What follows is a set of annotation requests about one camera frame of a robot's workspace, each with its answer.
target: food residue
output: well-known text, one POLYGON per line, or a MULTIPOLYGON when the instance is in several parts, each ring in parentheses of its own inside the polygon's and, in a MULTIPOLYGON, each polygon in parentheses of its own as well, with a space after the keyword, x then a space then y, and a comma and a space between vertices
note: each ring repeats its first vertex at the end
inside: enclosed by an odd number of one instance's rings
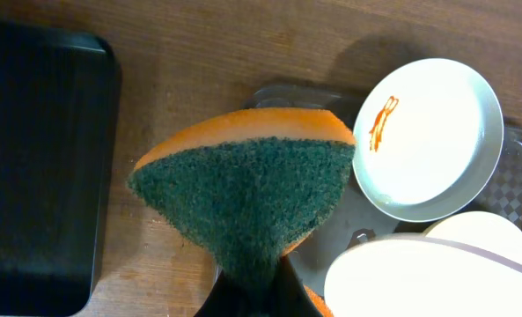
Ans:
POLYGON ((386 119, 390 114, 392 114, 393 110, 398 106, 399 102, 400 100, 398 100, 394 96, 390 96, 390 98, 384 105, 384 108, 380 110, 380 112, 376 116, 374 126, 372 127, 372 130, 370 130, 369 132, 372 135, 370 138, 370 151, 378 151, 379 144, 380 142, 382 142, 382 133, 384 132, 384 125, 386 124, 386 119))

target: dish drainer tray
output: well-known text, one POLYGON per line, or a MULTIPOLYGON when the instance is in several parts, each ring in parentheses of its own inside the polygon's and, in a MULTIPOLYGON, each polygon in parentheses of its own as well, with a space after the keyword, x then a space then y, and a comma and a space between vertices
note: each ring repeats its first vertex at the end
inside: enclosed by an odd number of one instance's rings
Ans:
MULTIPOLYGON (((353 127, 364 97, 272 85, 255 93, 246 106, 327 109, 353 127)), ((459 212, 470 210, 499 214, 522 230, 522 129, 505 126, 504 147, 494 174, 484 190, 459 212)), ((304 284, 322 295, 329 266, 347 248, 393 232, 422 232, 431 224, 407 223, 382 213, 364 197, 351 173, 333 216, 290 254, 290 261, 304 284)))

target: dirty dish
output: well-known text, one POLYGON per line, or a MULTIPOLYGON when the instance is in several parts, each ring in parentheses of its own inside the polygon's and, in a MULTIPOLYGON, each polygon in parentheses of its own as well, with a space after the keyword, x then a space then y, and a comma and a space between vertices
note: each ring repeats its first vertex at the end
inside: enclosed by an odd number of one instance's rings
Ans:
POLYGON ((522 232, 491 212, 464 212, 435 223, 423 234, 479 247, 522 265, 522 232))
POLYGON ((501 154, 504 122, 477 71, 433 58, 384 78, 353 134, 364 195, 391 217, 427 222, 461 209, 483 189, 501 154))
POLYGON ((522 266, 458 242, 397 234, 331 265, 325 302, 344 316, 522 316, 522 266), (520 302, 500 299, 520 293, 520 302))

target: sauce stain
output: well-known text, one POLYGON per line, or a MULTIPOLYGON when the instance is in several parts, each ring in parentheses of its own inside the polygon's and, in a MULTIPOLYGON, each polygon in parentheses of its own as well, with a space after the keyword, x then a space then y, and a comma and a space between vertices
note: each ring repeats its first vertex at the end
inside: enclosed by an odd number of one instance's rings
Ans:
POLYGON ((378 152, 378 147, 380 142, 382 142, 382 133, 384 132, 384 126, 386 125, 387 117, 392 114, 393 110, 398 106, 399 102, 399 99, 395 98, 394 96, 390 96, 384 105, 384 108, 380 110, 376 116, 374 127, 372 127, 372 130, 369 132, 372 135, 370 138, 370 151, 374 150, 375 152, 378 152))

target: black rectangular tray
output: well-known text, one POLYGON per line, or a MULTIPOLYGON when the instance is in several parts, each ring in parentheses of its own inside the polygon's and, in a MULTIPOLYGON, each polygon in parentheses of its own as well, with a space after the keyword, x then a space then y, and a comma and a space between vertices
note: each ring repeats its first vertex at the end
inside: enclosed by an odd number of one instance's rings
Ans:
MULTIPOLYGON (((273 85, 260 89, 246 106, 328 109, 351 128, 363 102, 363 96, 273 85)), ((468 210, 494 212, 522 230, 522 129, 505 126, 504 147, 497 168, 484 190, 460 212, 468 210)), ((323 295, 329 266, 348 247, 388 233, 422 232, 430 225, 407 223, 382 213, 364 197, 351 173, 333 216, 290 254, 290 261, 304 284, 323 295)))
POLYGON ((103 40, 0 22, 0 315, 69 316, 89 300, 120 82, 103 40))

